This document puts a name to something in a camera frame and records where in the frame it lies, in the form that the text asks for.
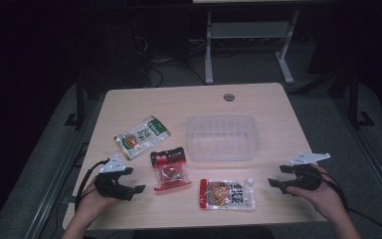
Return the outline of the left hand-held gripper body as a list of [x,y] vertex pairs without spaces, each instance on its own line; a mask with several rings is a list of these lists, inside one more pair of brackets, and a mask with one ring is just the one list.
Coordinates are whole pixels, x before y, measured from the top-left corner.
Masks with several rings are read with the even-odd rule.
[[133,196],[132,187],[121,185],[118,182],[122,177],[120,172],[124,171],[126,167],[118,154],[110,158],[99,170],[95,179],[97,192],[104,197],[130,201]]

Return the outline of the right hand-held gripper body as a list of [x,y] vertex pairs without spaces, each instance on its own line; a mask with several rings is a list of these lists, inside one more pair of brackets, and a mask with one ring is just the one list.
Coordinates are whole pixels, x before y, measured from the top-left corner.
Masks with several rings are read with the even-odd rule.
[[315,190],[321,184],[320,172],[311,166],[321,160],[329,159],[329,153],[299,152],[290,161],[291,172],[295,174],[297,187]]

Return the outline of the red white snack packet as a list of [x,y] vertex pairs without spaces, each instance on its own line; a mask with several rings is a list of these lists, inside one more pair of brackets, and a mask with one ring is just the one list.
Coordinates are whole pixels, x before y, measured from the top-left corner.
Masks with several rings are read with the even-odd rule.
[[199,206],[206,210],[253,211],[257,208],[253,178],[244,182],[201,179]]

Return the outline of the clear plastic container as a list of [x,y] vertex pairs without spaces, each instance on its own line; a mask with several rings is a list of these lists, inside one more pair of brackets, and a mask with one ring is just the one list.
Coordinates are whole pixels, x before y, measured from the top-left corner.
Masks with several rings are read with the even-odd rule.
[[186,148],[194,161],[248,161],[260,146],[250,115],[197,115],[186,120]]

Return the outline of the person's left hand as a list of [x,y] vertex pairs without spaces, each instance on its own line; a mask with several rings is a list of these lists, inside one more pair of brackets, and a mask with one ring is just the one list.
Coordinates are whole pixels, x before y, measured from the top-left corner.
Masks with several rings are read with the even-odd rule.
[[86,230],[106,209],[118,202],[119,199],[100,195],[92,182],[81,197],[73,222]]

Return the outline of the person's right hand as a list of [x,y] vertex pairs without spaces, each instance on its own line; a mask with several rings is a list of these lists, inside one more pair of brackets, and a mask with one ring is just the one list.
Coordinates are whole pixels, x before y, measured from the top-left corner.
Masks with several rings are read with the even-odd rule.
[[324,181],[313,191],[294,186],[289,186],[286,191],[308,200],[315,210],[329,222],[343,222],[349,217],[338,193]]

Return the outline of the green white snack packet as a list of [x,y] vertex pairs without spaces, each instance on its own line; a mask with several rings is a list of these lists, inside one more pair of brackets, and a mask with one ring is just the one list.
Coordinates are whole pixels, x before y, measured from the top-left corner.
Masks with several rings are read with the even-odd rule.
[[133,160],[168,138],[171,132],[156,117],[150,116],[135,127],[114,138],[128,160]]

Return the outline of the person's dark clothing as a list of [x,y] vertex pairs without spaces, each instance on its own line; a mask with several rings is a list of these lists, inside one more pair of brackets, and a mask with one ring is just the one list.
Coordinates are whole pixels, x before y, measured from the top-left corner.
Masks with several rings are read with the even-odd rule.
[[275,239],[263,226],[136,230],[132,239]]

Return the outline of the black metal stand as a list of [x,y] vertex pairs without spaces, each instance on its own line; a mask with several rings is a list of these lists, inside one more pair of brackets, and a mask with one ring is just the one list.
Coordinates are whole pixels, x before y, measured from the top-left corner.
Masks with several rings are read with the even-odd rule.
[[76,79],[76,110],[74,114],[69,114],[65,125],[72,125],[76,129],[80,129],[86,117],[85,88],[81,75],[78,75]]
[[358,110],[359,75],[355,70],[350,71],[349,96],[348,96],[348,118],[351,125],[359,129],[361,126],[373,126],[374,122],[367,112]]

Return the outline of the white metal stand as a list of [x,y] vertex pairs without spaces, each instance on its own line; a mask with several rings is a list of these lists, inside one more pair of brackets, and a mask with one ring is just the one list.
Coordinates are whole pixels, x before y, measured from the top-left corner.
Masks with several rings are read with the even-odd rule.
[[205,83],[214,83],[212,64],[212,41],[222,39],[283,39],[280,51],[275,52],[277,62],[287,84],[294,79],[287,65],[287,50],[295,29],[299,10],[292,12],[288,21],[273,22],[214,22],[212,13],[207,13],[206,53],[205,53]]

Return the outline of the aluminium floor rail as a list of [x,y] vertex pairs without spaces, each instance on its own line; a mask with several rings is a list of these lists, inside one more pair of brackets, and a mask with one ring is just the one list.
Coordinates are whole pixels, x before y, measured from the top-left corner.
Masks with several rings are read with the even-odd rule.
[[378,103],[361,103],[361,111],[351,101],[334,100],[366,162],[382,189],[382,109]]
[[26,165],[26,182],[32,197],[25,202],[33,205],[28,227],[22,239],[39,239],[70,177],[75,159],[86,148],[96,125],[102,101],[86,102],[86,118],[80,127],[66,125],[66,120],[77,108],[61,103],[38,142]]

